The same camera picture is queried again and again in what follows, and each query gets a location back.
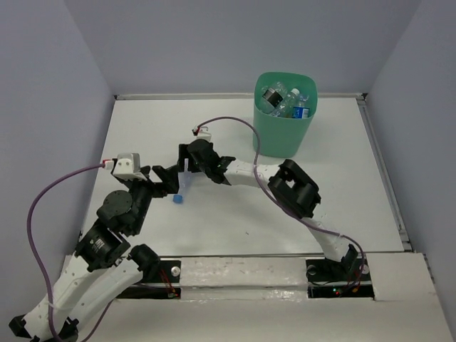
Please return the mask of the black-label clear bottle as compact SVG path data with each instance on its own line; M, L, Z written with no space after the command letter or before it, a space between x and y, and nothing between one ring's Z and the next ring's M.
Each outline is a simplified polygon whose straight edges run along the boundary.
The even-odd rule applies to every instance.
M263 103L270 105L272 108L276 108L285 98L287 93L288 88L281 81L276 81L265 88L261 99L263 100Z

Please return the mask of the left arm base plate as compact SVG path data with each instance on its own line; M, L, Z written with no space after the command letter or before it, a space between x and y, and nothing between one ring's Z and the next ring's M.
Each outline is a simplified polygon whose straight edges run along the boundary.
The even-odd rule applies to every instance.
M154 274L148 274L129 286L117 295L117 299L180 299L181 263L180 259L163 259Z

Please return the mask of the clear bottle white cap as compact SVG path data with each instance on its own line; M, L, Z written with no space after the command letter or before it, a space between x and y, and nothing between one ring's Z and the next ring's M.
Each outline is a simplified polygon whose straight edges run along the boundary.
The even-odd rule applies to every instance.
M297 88L291 89L285 96L285 98L278 104L273 111L270 112L270 116L276 118L290 118L293 112L295 102L300 96L300 91Z

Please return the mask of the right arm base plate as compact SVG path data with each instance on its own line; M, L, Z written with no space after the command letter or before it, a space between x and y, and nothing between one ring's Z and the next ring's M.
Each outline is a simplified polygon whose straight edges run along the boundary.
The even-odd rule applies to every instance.
M375 294L367 260L356 259L350 273L326 259L306 260L307 295L310 299L371 298Z

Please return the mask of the white-cap blue-label drink bottle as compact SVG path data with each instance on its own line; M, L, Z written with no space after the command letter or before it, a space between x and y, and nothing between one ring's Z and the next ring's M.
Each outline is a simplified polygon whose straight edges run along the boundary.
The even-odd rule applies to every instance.
M263 86L261 88L260 97L259 97L259 101L258 101L258 104L257 104L258 109L260 109L260 111L265 113L265 114L269 114L274 109L274 106L271 105L269 103L269 101L264 98L264 94L268 93L268 91L269 91L269 86L268 85L265 85L265 86Z

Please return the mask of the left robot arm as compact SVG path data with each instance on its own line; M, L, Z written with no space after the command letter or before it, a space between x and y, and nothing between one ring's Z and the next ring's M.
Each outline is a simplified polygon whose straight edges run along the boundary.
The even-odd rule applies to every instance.
M51 283L43 271L46 295L28 313L12 318L15 336L30 341L77 341L79 331L95 314L105 314L112 300L135 284L157 277L165 298L179 292L160 257L146 244L132 247L128 237L139 235L150 203L179 191L180 165L140 166L136 154L104 160L95 169L110 170L124 190L111 192L97 210L92 227L80 235L67 267Z

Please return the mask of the small blue-label bottle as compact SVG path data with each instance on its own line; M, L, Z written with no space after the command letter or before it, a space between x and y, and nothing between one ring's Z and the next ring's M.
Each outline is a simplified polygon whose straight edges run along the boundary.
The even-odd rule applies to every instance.
M308 104L308 96L299 95L296 98L296 102L293 106L292 118L294 119L304 119L309 117L310 107Z

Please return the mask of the clear bottle blue cap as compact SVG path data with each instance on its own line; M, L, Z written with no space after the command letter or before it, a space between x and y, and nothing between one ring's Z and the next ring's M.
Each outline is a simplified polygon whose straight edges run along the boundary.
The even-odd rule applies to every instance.
M190 171L190 161L185 159L184 170L178 173L179 191L173 195L175 204L183 204L193 181L193 173Z

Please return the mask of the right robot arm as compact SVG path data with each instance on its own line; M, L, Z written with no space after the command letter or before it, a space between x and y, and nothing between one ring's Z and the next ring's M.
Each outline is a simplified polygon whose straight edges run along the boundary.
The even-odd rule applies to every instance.
M285 159L279 165L242 162L220 156L211 142L196 139L179 145L177 165L181 171L201 172L216 184L258 187L287 215L306 226L318 242L324 254L318 275L325 281L346 280L350 286L360 282L365 261L361 246L313 219L321 203L319 187L293 160Z

